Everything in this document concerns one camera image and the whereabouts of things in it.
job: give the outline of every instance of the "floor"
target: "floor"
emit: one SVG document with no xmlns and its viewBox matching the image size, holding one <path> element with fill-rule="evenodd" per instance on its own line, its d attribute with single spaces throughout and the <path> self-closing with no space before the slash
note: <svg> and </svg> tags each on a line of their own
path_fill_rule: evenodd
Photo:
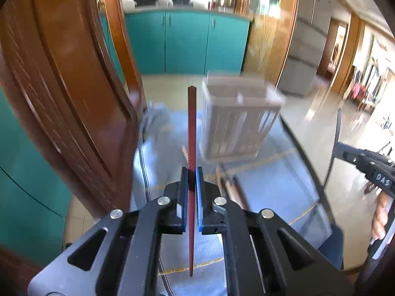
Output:
<svg viewBox="0 0 395 296">
<path fill-rule="evenodd" d="M 185 110 L 187 85 L 197 87 L 197 106 L 202 106 L 201 81 L 203 76 L 155 75 L 143 76 L 148 101 L 165 103 L 170 109 Z M 377 151 L 387 135 L 366 113 L 357 113 L 356 106 L 327 93 L 327 84 L 319 77 L 305 98 L 287 96 L 281 114 L 296 134 L 323 182 L 333 146 L 336 111 L 342 108 L 340 140 L 358 148 Z M 370 226 L 375 210 L 376 193 L 363 195 L 366 179 L 354 166 L 336 161 L 326 187 L 336 223 L 344 230 L 344 265 L 351 268 L 363 263 L 370 240 Z M 65 242 L 73 242 L 85 233 L 94 220 L 75 197 L 70 204 L 64 235 Z"/>
</svg>

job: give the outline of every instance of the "laundry basket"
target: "laundry basket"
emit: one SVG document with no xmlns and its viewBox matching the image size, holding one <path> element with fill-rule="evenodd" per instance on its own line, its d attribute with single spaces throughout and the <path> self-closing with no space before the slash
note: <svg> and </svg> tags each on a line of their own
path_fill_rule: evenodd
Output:
<svg viewBox="0 0 395 296">
<path fill-rule="evenodd" d="M 285 97 L 263 79 L 242 76 L 208 76 L 202 88 L 202 157 L 222 161 L 256 158 Z"/>
</svg>

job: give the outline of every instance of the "brown wooden door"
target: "brown wooden door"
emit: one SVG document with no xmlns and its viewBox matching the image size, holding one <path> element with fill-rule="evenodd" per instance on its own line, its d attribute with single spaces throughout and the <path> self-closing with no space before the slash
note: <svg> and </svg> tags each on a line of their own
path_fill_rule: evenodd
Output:
<svg viewBox="0 0 395 296">
<path fill-rule="evenodd" d="M 1 85 L 44 157 L 93 215 L 128 210 L 138 119 L 96 0 L 7 0 L 0 44 Z"/>
</svg>

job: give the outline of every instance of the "kitchen counter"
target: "kitchen counter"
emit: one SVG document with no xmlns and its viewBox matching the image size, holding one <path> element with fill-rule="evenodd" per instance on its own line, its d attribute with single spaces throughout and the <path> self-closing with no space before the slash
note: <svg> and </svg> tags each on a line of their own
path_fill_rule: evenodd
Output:
<svg viewBox="0 0 395 296">
<path fill-rule="evenodd" d="M 220 14 L 220 15 L 228 15 L 229 17 L 248 20 L 250 22 L 253 20 L 252 15 L 244 16 L 244 15 L 234 13 L 234 12 L 220 11 L 218 9 L 208 10 L 207 8 L 202 7 L 201 4 L 194 5 L 194 6 L 148 5 L 148 6 L 138 6 L 136 8 L 134 6 L 134 3 L 132 2 L 132 3 L 123 3 L 123 8 L 124 8 L 125 14 L 149 12 L 149 11 L 191 11 L 191 12 L 205 12 L 205 13 L 214 13 L 214 14 Z"/>
</svg>

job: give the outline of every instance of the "silver screw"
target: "silver screw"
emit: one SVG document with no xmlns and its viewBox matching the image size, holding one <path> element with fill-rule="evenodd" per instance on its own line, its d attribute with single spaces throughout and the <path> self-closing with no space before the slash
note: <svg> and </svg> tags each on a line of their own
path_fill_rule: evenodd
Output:
<svg viewBox="0 0 395 296">
<path fill-rule="evenodd" d="M 214 199 L 214 203 L 218 206 L 222 206 L 222 205 L 226 204 L 226 198 L 225 197 L 217 197 L 216 199 Z"/>
<path fill-rule="evenodd" d="M 261 211 L 261 215 L 263 218 L 270 219 L 273 218 L 274 212 L 271 209 L 264 209 Z"/>
<path fill-rule="evenodd" d="M 170 204 L 170 198 L 167 196 L 162 196 L 162 197 L 158 198 L 157 202 L 158 202 L 158 205 L 166 206 L 166 205 Z"/>
<path fill-rule="evenodd" d="M 121 209 L 114 209 L 110 213 L 110 217 L 112 219 L 118 219 L 121 218 L 122 216 L 123 216 L 123 211 Z"/>
</svg>

